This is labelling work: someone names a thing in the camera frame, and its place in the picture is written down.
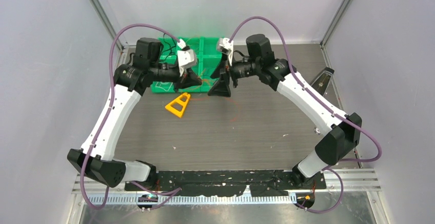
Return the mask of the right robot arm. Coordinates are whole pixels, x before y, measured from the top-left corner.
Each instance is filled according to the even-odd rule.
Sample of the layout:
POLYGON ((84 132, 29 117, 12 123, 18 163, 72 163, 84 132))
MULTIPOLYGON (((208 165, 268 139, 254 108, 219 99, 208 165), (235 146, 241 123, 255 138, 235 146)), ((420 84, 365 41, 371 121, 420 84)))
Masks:
POLYGON ((233 43, 228 38, 219 39, 216 49, 222 53, 222 58, 211 75, 216 81, 208 95, 230 97, 230 82, 236 87, 238 79, 258 76, 262 83, 303 111, 323 136, 314 150, 292 169, 293 183, 306 188, 313 182, 314 175, 337 164, 359 144, 361 133, 358 128, 362 119, 356 113, 348 115, 328 102, 292 64, 275 58, 265 35, 251 35, 246 44, 248 55, 237 61, 233 58, 233 43))

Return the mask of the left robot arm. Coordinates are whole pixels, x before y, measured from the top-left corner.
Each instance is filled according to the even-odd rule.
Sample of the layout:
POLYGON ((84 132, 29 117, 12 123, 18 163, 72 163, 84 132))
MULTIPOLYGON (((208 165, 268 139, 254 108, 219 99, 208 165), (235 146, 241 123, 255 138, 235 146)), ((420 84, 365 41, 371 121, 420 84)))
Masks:
POLYGON ((116 68, 114 86, 97 123, 81 147, 70 149, 67 154, 67 160, 80 175, 110 188, 125 181, 137 181, 145 190, 156 186, 155 166, 140 160, 117 160, 114 153, 129 115, 154 82, 172 83, 175 91, 202 84, 192 70, 197 65, 195 51, 182 39, 177 47, 174 64, 164 63, 160 61, 163 43, 142 37, 130 61, 116 68))

